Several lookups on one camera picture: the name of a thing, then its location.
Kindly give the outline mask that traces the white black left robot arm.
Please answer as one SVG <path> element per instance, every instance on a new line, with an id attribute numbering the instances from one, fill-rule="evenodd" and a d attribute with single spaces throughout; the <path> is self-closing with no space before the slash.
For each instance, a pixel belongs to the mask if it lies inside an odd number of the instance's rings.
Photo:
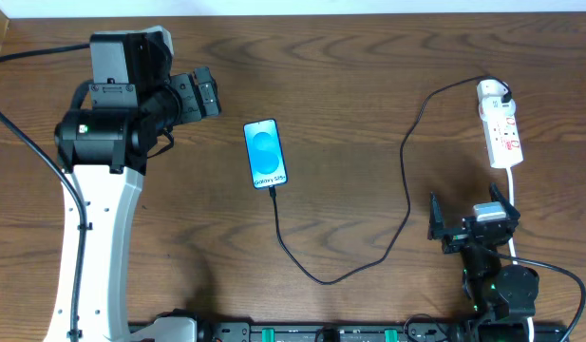
<path id="1" fill-rule="evenodd" d="M 98 31 L 89 41 L 93 77 L 56 125 L 65 176 L 64 241 L 49 341 L 197 341 L 209 337 L 189 313 L 131 327 L 126 282 L 131 226 L 159 137 L 221 111 L 207 67 L 171 71 L 174 48 L 161 26 Z"/>

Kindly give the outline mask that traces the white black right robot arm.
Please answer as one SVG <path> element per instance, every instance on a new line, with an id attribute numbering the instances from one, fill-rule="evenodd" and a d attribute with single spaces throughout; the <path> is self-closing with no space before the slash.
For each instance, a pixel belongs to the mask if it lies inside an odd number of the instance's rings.
<path id="1" fill-rule="evenodd" d="M 497 248 L 513 237 L 520 213 L 496 184 L 489 193 L 489 202 L 475 205 L 473 215 L 453 228 L 445 226 L 432 193 L 427 238 L 439 240 L 444 254 L 459 254 L 463 260 L 463 290 L 478 317 L 463 323 L 459 336 L 467 341 L 520 340 L 528 336 L 527 320 L 536 314 L 539 275 L 519 264 L 501 264 Z"/>

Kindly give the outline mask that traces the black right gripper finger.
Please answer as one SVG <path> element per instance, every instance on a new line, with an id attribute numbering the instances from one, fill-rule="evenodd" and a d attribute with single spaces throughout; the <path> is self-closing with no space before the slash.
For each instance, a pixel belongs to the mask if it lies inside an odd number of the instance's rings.
<path id="1" fill-rule="evenodd" d="M 501 193 L 501 191 L 498 188 L 496 183 L 491 182 L 489 184 L 489 194 L 490 194 L 491 200 L 493 200 L 494 202 L 498 202 L 501 205 L 503 211 L 506 213 L 506 216 L 509 219 L 519 219 L 520 218 L 520 212 Z"/>
<path id="2" fill-rule="evenodd" d="M 430 194 L 430 217 L 427 238 L 429 240 L 442 239 L 444 235 L 444 217 L 435 193 Z"/>

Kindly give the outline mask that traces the blue Galaxy smartphone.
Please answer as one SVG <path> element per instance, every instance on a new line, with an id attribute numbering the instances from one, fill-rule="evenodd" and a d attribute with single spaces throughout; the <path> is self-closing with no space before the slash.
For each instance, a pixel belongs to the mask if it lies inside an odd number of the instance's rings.
<path id="1" fill-rule="evenodd" d="M 285 184 L 288 173 L 276 120 L 246 123 L 243 132 L 253 187 L 263 189 Z"/>

